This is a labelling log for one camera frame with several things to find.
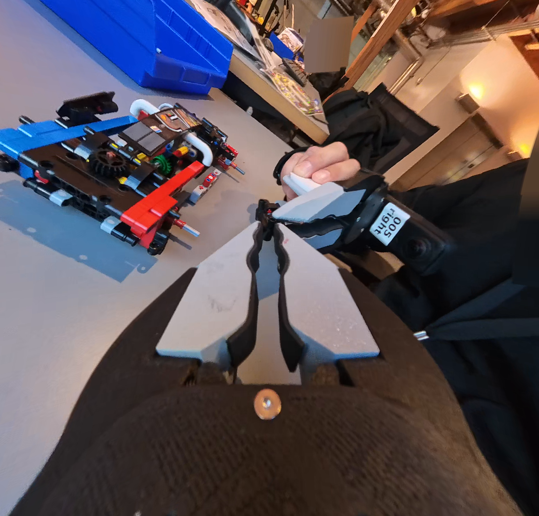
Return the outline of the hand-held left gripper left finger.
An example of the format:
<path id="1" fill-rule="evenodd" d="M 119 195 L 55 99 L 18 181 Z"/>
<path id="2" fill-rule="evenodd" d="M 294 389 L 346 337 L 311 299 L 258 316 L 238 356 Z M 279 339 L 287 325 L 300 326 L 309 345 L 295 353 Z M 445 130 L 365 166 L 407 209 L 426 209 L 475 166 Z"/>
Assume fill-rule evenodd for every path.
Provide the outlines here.
<path id="1" fill-rule="evenodd" d="M 210 362 L 222 371 L 246 360 L 257 334 L 259 253 L 260 223 L 254 222 L 195 268 L 158 355 Z"/>

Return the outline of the person's right forearm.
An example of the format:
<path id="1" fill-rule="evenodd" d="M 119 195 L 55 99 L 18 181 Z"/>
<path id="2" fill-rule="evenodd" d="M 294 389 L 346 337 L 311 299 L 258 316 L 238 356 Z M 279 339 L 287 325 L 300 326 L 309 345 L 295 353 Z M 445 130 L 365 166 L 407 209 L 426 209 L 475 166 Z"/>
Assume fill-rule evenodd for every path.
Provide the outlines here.
<path id="1" fill-rule="evenodd" d="M 420 276 L 404 265 L 374 289 L 411 330 L 423 330 L 510 277 L 529 163 L 518 160 L 454 183 L 393 193 L 452 240 L 433 274 Z"/>

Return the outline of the cluttered grey table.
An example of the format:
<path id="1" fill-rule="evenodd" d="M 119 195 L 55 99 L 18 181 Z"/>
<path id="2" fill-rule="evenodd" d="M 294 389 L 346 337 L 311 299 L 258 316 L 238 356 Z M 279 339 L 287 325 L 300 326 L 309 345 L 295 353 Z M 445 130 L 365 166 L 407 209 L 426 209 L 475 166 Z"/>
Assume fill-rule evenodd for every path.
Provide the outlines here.
<path id="1" fill-rule="evenodd" d="M 320 115 L 319 117 L 314 117 L 301 112 L 260 71 L 255 61 L 238 48 L 234 48 L 233 50 L 229 75 L 233 75 L 241 81 L 248 88 L 248 94 L 257 95 L 257 104 L 264 102 L 265 108 L 271 108 L 277 114 L 283 116 L 299 132 L 302 132 L 305 137 L 316 143 L 326 141 L 329 136 L 329 130 L 325 116 Z"/>

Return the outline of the person's right hand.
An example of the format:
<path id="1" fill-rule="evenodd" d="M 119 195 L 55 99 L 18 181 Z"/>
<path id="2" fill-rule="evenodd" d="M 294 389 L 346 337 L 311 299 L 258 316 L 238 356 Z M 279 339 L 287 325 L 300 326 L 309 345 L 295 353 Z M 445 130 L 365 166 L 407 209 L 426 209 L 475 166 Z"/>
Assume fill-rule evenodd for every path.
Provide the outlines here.
<path id="1" fill-rule="evenodd" d="M 296 174 L 315 183 L 346 181 L 360 171 L 360 162 L 351 158 L 347 146 L 333 142 L 326 146 L 312 146 L 293 153 L 283 164 L 279 178 L 285 196 L 289 201 L 297 194 L 283 181 L 283 177 Z"/>

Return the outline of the wall lamp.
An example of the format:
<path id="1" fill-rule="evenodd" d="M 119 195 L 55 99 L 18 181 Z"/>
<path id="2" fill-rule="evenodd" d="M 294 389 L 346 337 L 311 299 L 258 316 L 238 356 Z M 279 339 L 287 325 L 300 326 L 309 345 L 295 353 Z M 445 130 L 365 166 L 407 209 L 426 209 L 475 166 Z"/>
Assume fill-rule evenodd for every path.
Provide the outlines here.
<path id="1" fill-rule="evenodd" d="M 455 98 L 457 105 L 468 115 L 475 114 L 481 107 L 485 94 L 485 86 L 482 83 L 471 83 L 467 86 L 467 92 L 462 92 Z"/>

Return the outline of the small black connector piece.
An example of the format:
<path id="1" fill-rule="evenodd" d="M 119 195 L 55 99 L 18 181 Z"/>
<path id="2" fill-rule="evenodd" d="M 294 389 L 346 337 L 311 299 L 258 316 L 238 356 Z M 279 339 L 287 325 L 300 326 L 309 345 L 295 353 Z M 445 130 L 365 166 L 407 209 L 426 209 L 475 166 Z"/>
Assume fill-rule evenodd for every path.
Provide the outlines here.
<path id="1" fill-rule="evenodd" d="M 272 203 L 264 198 L 261 198 L 258 201 L 255 219 L 261 224 L 262 238 L 266 242 L 273 238 L 273 229 L 276 223 L 273 213 L 279 208 L 280 203 Z"/>

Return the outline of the toy brick car assembly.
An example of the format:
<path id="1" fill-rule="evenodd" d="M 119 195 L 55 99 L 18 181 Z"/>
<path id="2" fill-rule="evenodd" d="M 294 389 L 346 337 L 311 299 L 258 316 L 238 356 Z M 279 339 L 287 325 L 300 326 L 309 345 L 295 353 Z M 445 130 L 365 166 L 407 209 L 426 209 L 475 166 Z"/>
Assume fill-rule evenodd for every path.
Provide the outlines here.
<path id="1" fill-rule="evenodd" d="M 118 112 L 114 97 L 66 100 L 49 121 L 21 115 L 16 129 L 1 129 L 1 172 L 158 256 L 173 226 L 199 236 L 182 220 L 182 205 L 196 204 L 222 172 L 245 172 L 228 135 L 179 102 L 137 99 L 128 115 L 102 119 Z"/>

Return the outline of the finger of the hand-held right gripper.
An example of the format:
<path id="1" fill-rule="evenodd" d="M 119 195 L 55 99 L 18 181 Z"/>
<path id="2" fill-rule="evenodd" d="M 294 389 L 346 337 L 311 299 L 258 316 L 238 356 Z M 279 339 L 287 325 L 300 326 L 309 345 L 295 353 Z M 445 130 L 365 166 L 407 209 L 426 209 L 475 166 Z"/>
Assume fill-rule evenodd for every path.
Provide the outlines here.
<path id="1" fill-rule="evenodd" d="M 290 223 L 289 229 L 313 248 L 320 250 L 331 248 L 342 235 L 344 221 L 312 221 Z"/>
<path id="2" fill-rule="evenodd" d="M 346 191 L 342 186 L 329 182 L 302 194 L 273 211 L 279 222 L 311 223 L 330 216 L 349 215 L 361 202 L 366 190 Z"/>

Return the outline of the grey desk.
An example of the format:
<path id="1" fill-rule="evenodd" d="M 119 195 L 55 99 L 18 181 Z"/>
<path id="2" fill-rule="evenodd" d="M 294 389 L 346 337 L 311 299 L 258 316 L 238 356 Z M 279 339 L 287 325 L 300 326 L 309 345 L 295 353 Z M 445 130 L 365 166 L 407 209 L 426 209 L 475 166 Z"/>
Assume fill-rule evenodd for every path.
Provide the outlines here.
<path id="1" fill-rule="evenodd" d="M 272 173 L 290 146 L 218 89 L 175 95 L 136 85 L 38 0 L 1 0 L 1 128 L 25 115 L 56 117 L 64 100 L 114 91 L 117 115 L 146 99 L 181 102 L 229 136 L 239 151 L 149 256 L 1 174 L 1 515 L 10 514 L 48 460 L 80 393 L 119 334 L 186 269 L 254 219 L 260 198 L 282 199 Z"/>

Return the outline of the blue storage bin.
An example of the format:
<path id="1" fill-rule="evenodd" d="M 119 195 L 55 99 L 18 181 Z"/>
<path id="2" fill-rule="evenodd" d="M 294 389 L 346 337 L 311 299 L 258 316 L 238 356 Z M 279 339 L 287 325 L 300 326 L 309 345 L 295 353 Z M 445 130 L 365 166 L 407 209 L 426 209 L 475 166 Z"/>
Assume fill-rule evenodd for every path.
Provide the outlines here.
<path id="1" fill-rule="evenodd" d="M 39 0 L 143 88 L 222 88 L 232 43 L 186 0 Z"/>

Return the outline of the colourful printed sheet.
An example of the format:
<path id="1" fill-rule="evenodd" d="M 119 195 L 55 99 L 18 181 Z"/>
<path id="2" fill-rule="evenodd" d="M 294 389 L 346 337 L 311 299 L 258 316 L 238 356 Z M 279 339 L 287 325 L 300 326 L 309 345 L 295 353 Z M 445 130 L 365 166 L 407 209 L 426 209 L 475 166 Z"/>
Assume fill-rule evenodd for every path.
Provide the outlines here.
<path id="1" fill-rule="evenodd" d="M 291 102 L 304 115 L 313 116 L 323 114 L 320 101 L 310 97 L 303 87 L 287 74 L 283 74 L 275 69 L 260 69 L 260 72 L 274 84 L 287 101 Z"/>

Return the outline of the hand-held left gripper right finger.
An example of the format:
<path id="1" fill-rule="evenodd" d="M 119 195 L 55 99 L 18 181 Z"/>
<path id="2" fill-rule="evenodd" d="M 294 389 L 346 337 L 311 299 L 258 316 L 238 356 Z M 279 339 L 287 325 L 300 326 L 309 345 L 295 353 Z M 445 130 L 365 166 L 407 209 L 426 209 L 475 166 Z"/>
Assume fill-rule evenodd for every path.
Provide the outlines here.
<path id="1" fill-rule="evenodd" d="M 339 269 L 283 224 L 273 229 L 280 275 L 278 314 L 282 356 L 290 372 L 374 358 L 380 348 Z"/>

